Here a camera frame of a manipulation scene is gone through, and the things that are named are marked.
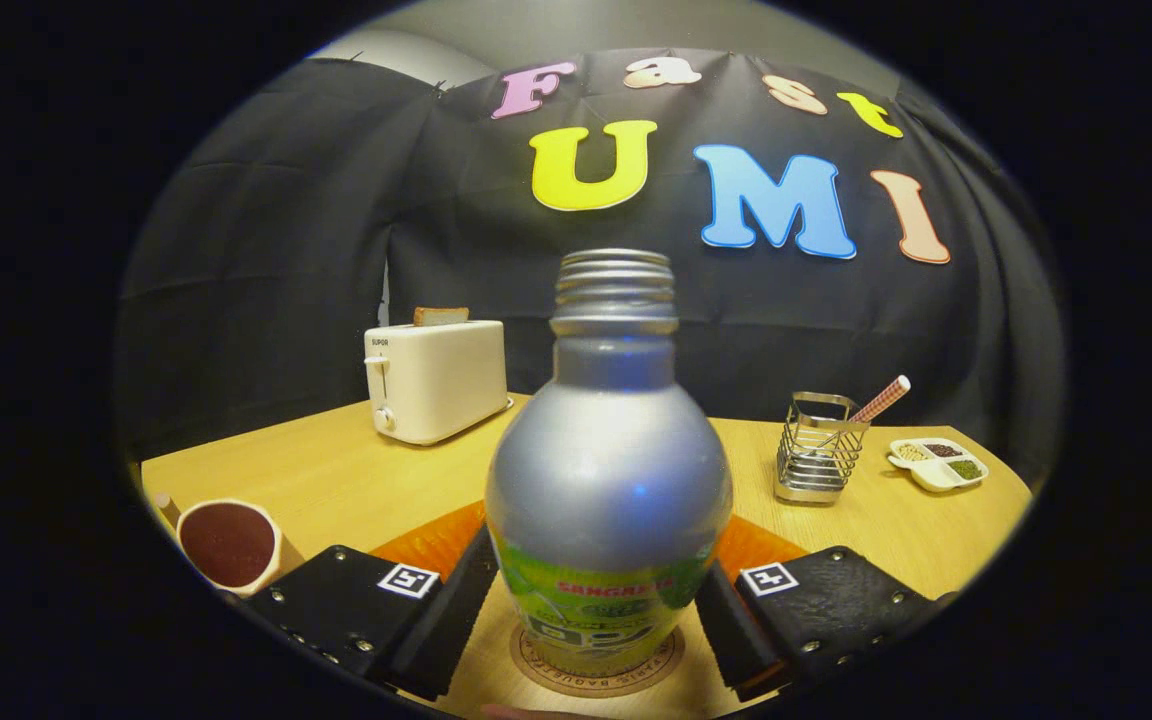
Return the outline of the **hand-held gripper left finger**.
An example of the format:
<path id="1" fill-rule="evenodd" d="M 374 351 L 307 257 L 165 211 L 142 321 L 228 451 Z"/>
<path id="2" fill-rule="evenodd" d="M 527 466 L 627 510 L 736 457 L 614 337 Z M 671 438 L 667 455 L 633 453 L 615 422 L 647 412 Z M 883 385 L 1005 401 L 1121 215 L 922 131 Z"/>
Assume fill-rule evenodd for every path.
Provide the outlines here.
<path id="1" fill-rule="evenodd" d="M 434 702 L 450 691 L 497 573 L 475 501 L 370 551 L 329 544 L 227 602 L 334 679 Z"/>

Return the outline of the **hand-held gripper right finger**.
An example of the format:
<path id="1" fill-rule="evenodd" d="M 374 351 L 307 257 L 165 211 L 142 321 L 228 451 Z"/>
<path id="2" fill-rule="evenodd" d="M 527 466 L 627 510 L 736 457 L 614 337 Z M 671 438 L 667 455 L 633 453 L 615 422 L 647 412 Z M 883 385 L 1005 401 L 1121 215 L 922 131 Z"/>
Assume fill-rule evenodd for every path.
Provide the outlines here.
<path id="1" fill-rule="evenodd" d="M 801 694 L 881 655 L 942 609 L 841 544 L 806 552 L 733 516 L 696 594 L 723 685 L 740 702 Z"/>

